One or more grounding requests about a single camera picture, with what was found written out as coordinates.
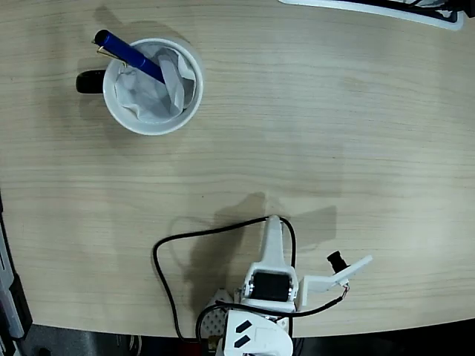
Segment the black object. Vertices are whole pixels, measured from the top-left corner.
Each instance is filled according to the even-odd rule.
[[[463,10],[468,17],[475,16],[475,0],[462,0]]]
[[[348,267],[347,263],[341,258],[340,251],[333,252],[327,257],[327,260],[332,264],[332,268],[335,273],[339,273]]]
[[[44,347],[42,347],[42,348],[38,351],[38,356],[51,356],[51,351],[48,350],[48,349],[45,349]]]
[[[256,272],[252,278],[251,298],[286,302],[289,299],[290,277],[286,274]]]
[[[88,70],[76,77],[76,90],[82,94],[101,94],[105,70]]]

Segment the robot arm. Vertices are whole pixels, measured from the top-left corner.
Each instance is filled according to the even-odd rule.
[[[292,266],[285,263],[281,219],[271,216],[266,221],[261,246],[261,261],[251,264],[236,303],[277,312],[295,312],[307,304],[309,291],[321,293],[337,284],[347,286],[353,276],[373,258],[366,256],[347,264],[336,252],[329,256],[335,270],[331,277],[305,276],[299,284]],[[226,332],[218,343],[217,356],[292,356],[293,345],[286,330],[286,318],[271,317],[250,311],[229,310]]]

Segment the white bracket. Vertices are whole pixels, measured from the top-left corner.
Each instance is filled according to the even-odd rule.
[[[344,286],[348,283],[350,277],[356,274],[360,269],[366,266],[373,260],[373,256],[368,255],[365,258],[359,260],[357,263],[353,263],[351,266],[346,267],[339,273],[335,273],[333,276],[304,276],[299,284],[298,293],[298,309],[307,305],[307,296],[311,291],[313,293],[323,293],[329,290],[337,284]]]

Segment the white object edge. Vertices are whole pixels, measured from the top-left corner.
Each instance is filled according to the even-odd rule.
[[[462,28],[464,22],[464,13],[457,14],[457,21],[447,22],[432,17],[419,15],[417,13],[407,13],[405,11],[388,9],[386,7],[379,7],[366,4],[358,4],[351,1],[339,1],[339,0],[278,0],[284,4],[293,5],[306,5],[315,7],[326,7],[331,9],[359,11],[361,13],[374,13],[376,15],[383,15],[393,17],[395,19],[409,20],[418,22],[420,24],[429,24],[432,26],[445,28],[447,30],[458,31]]]

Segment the black cable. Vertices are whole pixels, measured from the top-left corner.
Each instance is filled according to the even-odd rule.
[[[310,309],[307,311],[300,311],[300,312],[292,312],[288,313],[285,311],[274,311],[274,310],[268,310],[268,309],[262,309],[262,308],[257,308],[255,306],[246,306],[244,304],[236,304],[236,303],[218,303],[214,304],[212,306],[207,306],[202,310],[200,315],[198,315],[197,322],[194,328],[194,333],[196,336],[196,339],[198,340],[199,343],[201,343],[203,340],[201,338],[201,324],[203,323],[203,320],[205,316],[209,313],[212,312],[215,309],[222,309],[222,308],[228,308],[228,309],[235,309],[235,310],[243,310],[245,312],[253,312],[253,313],[260,313],[260,314],[266,314],[270,315],[273,317],[308,317],[309,315],[314,315],[320,312],[323,312],[332,306],[335,306],[336,304],[340,303],[344,298],[344,293],[338,297],[335,298],[334,300],[331,300],[327,304],[323,306],[319,306],[318,308],[315,309]]]
[[[178,323],[178,314],[177,314],[177,306],[175,305],[173,295],[171,295],[171,290],[170,287],[168,286],[168,283],[166,281],[165,275],[162,272],[162,269],[160,268],[160,264],[158,262],[158,248],[163,245],[164,243],[168,243],[170,241],[178,240],[178,239],[186,239],[188,237],[199,237],[199,236],[206,236],[206,235],[212,235],[212,234],[219,234],[221,232],[226,232],[230,230],[235,230],[236,228],[243,228],[245,226],[261,223],[267,220],[268,217],[259,217],[257,219],[252,219],[244,222],[239,222],[237,224],[229,225],[229,226],[224,226],[222,228],[213,228],[210,230],[203,230],[203,231],[196,231],[196,232],[189,232],[185,234],[178,234],[178,235],[173,235],[170,237],[166,237],[165,239],[162,239],[158,241],[153,249],[152,249],[152,255],[153,255],[153,260],[155,264],[155,269],[157,270],[157,273],[160,277],[160,281],[163,284],[163,288],[165,289],[166,295],[168,297],[168,301],[170,302],[170,307],[171,307],[171,313],[173,314],[173,322],[174,322],[174,327],[175,331],[177,332],[178,338],[183,341],[184,343],[196,343],[198,341],[201,341],[201,337],[198,339],[193,339],[193,338],[184,338],[180,331],[180,324]],[[292,267],[295,267],[295,260],[296,260],[296,255],[297,255],[297,240],[295,238],[295,231],[290,224],[289,220],[281,217],[281,222],[283,222],[286,227],[289,229],[290,233],[290,239],[292,241],[292,255],[291,255],[291,262],[290,265]]]
[[[415,1],[411,2],[410,4],[407,4],[407,6],[410,6],[410,7],[416,6],[416,5],[417,5],[419,2],[421,2],[421,1],[422,1],[422,0],[415,0]]]

